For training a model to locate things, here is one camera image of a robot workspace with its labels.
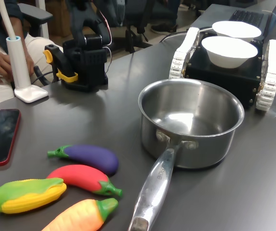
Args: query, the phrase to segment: plastic toy vegetable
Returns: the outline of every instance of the plastic toy vegetable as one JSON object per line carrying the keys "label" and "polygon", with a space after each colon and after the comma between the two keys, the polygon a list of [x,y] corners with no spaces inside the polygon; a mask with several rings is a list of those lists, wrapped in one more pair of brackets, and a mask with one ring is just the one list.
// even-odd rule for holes
{"label": "plastic toy vegetable", "polygon": [[55,177],[95,194],[122,196],[122,190],[116,189],[104,173],[90,166],[67,165],[54,170],[47,178]]}
{"label": "plastic toy vegetable", "polygon": [[42,231],[96,231],[117,206],[118,201],[114,198],[80,201],[58,215]]}
{"label": "plastic toy vegetable", "polygon": [[0,212],[22,213],[57,200],[66,190],[63,179],[19,180],[0,187]]}
{"label": "plastic toy vegetable", "polygon": [[48,157],[69,158],[94,167],[107,175],[113,175],[118,169],[118,158],[106,148],[92,145],[67,145],[48,151]]}

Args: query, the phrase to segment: white bowl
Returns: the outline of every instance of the white bowl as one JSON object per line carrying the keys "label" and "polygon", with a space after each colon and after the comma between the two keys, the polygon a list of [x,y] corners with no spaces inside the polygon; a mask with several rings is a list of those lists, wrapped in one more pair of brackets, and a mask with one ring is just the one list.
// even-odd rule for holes
{"label": "white bowl", "polygon": [[221,21],[212,26],[219,36],[229,36],[250,42],[253,38],[261,35],[261,30],[243,22]]}
{"label": "white bowl", "polygon": [[258,54],[255,46],[241,39],[212,36],[202,40],[210,61],[223,68],[237,68]]}

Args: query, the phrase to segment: laptop keyboard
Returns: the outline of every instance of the laptop keyboard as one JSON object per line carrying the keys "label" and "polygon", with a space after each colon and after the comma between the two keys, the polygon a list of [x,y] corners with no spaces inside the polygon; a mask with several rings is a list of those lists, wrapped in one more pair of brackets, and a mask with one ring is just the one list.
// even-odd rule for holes
{"label": "laptop keyboard", "polygon": [[254,13],[249,11],[236,10],[229,21],[238,21],[248,23],[250,25],[259,27],[262,21],[264,14]]}

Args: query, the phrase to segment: red toy eggplant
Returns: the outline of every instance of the red toy eggplant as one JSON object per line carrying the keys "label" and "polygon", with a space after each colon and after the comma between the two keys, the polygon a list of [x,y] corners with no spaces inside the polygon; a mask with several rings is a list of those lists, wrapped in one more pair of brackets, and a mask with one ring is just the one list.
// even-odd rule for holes
{"label": "red toy eggplant", "polygon": [[54,170],[47,178],[61,178],[67,185],[74,185],[99,195],[122,196],[109,178],[101,171],[86,165],[67,165]]}

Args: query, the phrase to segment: purple toy eggplant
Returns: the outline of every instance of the purple toy eggplant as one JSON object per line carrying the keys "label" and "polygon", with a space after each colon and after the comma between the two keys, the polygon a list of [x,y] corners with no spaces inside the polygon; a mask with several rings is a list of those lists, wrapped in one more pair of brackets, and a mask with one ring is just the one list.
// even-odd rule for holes
{"label": "purple toy eggplant", "polygon": [[118,169],[118,158],[106,148],[92,145],[67,145],[48,151],[48,157],[69,158],[96,168],[106,175],[113,175]]}

